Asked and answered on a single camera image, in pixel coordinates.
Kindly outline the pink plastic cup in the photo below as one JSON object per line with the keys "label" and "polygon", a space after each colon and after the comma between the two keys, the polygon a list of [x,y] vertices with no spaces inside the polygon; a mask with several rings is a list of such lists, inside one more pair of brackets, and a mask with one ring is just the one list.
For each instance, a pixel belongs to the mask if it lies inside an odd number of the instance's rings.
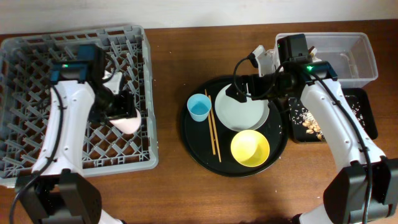
{"label": "pink plastic cup", "polygon": [[134,118],[113,119],[109,122],[122,133],[133,134],[141,127],[141,114],[136,110],[136,117]]}

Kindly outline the nut shells and rice waste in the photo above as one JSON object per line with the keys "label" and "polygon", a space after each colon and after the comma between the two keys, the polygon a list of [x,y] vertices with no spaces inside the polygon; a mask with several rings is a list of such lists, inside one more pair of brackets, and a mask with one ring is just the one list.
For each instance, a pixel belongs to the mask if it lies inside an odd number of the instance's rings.
{"label": "nut shells and rice waste", "polygon": [[[366,114],[365,106],[360,102],[358,96],[345,95],[347,103],[360,125],[367,131],[371,127],[369,116]],[[290,122],[292,127],[292,136],[296,142],[322,142],[325,140],[320,125],[296,98],[289,98]]]}

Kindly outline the grey round plate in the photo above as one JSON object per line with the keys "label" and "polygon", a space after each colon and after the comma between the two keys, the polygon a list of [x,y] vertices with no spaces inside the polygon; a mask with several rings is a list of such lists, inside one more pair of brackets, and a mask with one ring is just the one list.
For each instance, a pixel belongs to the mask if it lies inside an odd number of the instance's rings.
{"label": "grey round plate", "polygon": [[226,90],[231,84],[226,85],[217,94],[215,110],[218,119],[228,129],[233,131],[255,130],[260,128],[269,115],[269,101],[246,98],[247,102],[240,103],[226,95]]}

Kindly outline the yellow plastic bowl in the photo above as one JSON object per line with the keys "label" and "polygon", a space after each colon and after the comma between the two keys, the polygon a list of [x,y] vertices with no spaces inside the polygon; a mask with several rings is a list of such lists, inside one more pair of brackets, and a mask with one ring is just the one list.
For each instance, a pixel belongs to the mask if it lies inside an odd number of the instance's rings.
{"label": "yellow plastic bowl", "polygon": [[258,131],[238,132],[231,141],[230,151],[236,162],[245,167],[258,167],[268,160],[271,147],[267,138]]}

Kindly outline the wooden chopstick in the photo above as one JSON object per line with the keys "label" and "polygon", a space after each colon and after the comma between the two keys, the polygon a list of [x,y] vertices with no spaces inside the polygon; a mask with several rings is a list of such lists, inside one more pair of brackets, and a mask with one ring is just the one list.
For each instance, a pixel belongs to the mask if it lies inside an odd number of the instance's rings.
{"label": "wooden chopstick", "polygon": [[209,130],[210,130],[212,153],[213,153],[213,155],[216,155],[215,140],[214,140],[214,136],[213,136],[213,127],[212,127],[212,121],[211,121],[211,105],[210,105],[210,109],[209,109],[209,113],[208,113],[208,124],[209,124]]}
{"label": "wooden chopstick", "polygon": [[213,135],[214,135],[214,139],[215,139],[216,153],[218,155],[218,160],[221,163],[222,160],[221,160],[221,154],[220,154],[220,145],[219,145],[219,141],[218,141],[218,133],[217,133],[217,128],[216,128],[216,121],[215,121],[213,106],[211,106],[210,116],[211,116],[211,122],[212,122],[212,126],[213,126]]}

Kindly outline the light blue plastic cup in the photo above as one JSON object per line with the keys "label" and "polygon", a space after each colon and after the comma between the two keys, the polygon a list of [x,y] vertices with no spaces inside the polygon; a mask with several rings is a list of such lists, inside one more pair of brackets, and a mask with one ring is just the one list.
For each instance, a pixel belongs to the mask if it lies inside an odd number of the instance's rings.
{"label": "light blue plastic cup", "polygon": [[211,100],[204,94],[194,94],[187,101],[187,109],[194,121],[202,122],[211,110]]}

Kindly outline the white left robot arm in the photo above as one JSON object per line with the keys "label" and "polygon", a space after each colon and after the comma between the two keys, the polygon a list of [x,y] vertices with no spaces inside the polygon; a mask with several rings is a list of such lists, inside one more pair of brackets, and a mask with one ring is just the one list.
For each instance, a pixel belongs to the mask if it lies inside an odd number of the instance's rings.
{"label": "white left robot arm", "polygon": [[132,134],[141,125],[138,110],[129,95],[115,95],[102,82],[57,81],[50,92],[44,144],[31,176],[17,179],[14,200],[33,223],[120,223],[103,210],[99,190],[83,176],[83,141],[91,111]]}

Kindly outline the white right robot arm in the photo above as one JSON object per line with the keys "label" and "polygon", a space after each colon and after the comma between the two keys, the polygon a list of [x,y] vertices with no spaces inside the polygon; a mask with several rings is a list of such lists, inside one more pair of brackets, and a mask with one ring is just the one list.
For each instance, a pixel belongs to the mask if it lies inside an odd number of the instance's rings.
{"label": "white right robot arm", "polygon": [[233,77],[227,95],[239,102],[273,100],[295,93],[315,117],[332,151],[338,175],[323,203],[296,215],[295,223],[369,223],[397,210],[397,159],[377,147],[346,102],[335,72],[301,71]]}

